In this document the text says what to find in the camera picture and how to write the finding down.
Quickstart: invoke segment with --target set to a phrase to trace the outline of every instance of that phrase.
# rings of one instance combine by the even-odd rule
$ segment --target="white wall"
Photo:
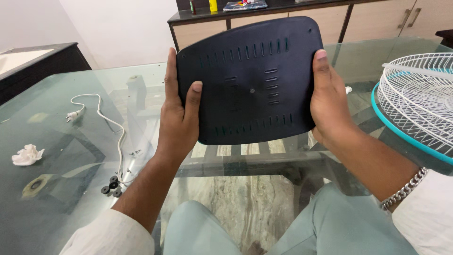
[[[97,63],[58,0],[0,0],[0,52],[78,42],[93,69]]]
[[[60,0],[100,68],[164,62],[175,0]]]

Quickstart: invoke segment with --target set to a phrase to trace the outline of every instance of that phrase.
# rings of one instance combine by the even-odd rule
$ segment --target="sink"
[[[39,56],[42,56],[52,50],[54,49],[0,54],[0,74],[6,73],[11,69],[16,68],[22,64],[25,64],[26,62],[31,61]]]

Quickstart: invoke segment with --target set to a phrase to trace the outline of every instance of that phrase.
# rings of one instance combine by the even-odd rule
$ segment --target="left hand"
[[[156,156],[178,166],[198,140],[198,109],[203,83],[192,83],[183,107],[178,95],[176,50],[170,48],[165,74],[165,102],[160,111]]]

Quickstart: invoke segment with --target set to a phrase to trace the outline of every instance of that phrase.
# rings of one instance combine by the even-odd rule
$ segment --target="cabinet handle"
[[[406,24],[406,21],[407,21],[407,19],[409,18],[410,9],[406,9],[406,11],[404,12],[404,14],[405,14],[405,16],[404,16],[403,23],[399,24],[399,25],[398,25],[398,28],[403,28],[404,24]]]
[[[413,27],[414,26],[414,23],[415,21],[417,20],[419,14],[420,14],[420,11],[422,10],[422,8],[417,8],[415,9],[415,17],[414,17],[414,20],[412,21],[412,23],[410,23],[409,25],[407,25],[407,27]]]

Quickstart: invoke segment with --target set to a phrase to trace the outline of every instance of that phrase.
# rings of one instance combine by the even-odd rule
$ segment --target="light green pants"
[[[240,255],[219,220],[187,201],[173,212],[164,255]],[[417,255],[370,196],[346,196],[333,183],[321,188],[266,255]]]

